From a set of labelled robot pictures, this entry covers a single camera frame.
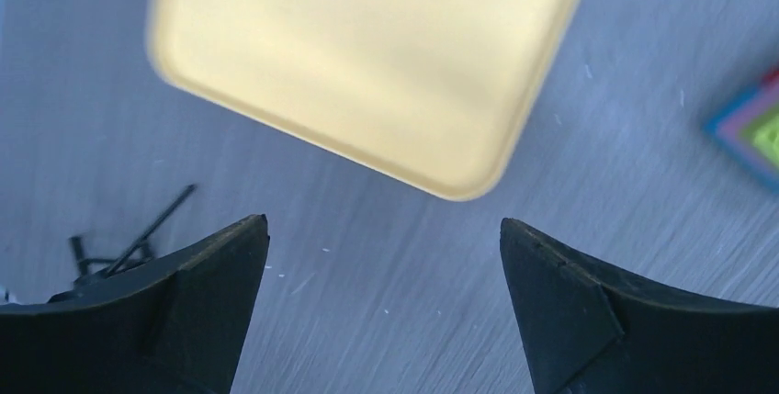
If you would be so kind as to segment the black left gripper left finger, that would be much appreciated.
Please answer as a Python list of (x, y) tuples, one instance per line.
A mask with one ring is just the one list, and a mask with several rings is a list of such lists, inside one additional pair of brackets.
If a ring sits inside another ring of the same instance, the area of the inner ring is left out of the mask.
[(269, 248), (251, 215), (39, 304), (1, 308), (4, 393), (227, 393)]

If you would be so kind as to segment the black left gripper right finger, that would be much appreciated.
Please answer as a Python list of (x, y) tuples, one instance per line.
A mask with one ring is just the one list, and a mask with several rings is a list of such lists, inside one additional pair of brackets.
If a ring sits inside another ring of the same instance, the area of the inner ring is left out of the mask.
[(500, 253), (537, 393), (775, 393), (778, 311), (670, 287), (504, 219)]

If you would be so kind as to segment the yellow plastic tray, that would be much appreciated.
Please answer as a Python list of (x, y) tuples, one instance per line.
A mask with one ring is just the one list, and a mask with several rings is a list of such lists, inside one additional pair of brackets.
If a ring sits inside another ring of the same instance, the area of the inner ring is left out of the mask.
[(501, 179), (581, 0), (149, 0), (170, 85), (434, 196)]

